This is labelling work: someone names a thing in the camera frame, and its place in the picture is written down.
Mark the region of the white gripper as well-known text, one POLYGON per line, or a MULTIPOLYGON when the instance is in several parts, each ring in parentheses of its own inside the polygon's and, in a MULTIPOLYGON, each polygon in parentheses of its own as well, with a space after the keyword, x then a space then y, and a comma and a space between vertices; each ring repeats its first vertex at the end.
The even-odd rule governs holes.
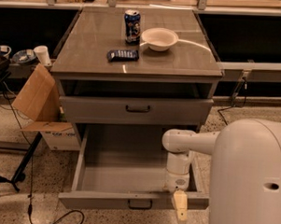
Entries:
POLYGON ((169 152, 167 155, 165 187, 174 193, 172 204, 178 224, 185 224, 188 220, 188 194, 184 190, 189 186, 193 158, 194 155, 190 152, 180 154, 169 152))

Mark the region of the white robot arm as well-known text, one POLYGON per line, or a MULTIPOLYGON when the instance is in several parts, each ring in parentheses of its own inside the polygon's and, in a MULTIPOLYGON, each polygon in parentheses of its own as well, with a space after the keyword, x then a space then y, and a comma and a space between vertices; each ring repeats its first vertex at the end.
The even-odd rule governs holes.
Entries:
POLYGON ((193 150, 211 156, 208 224, 281 224, 281 123, 242 119, 222 131, 162 136, 172 175, 193 150))

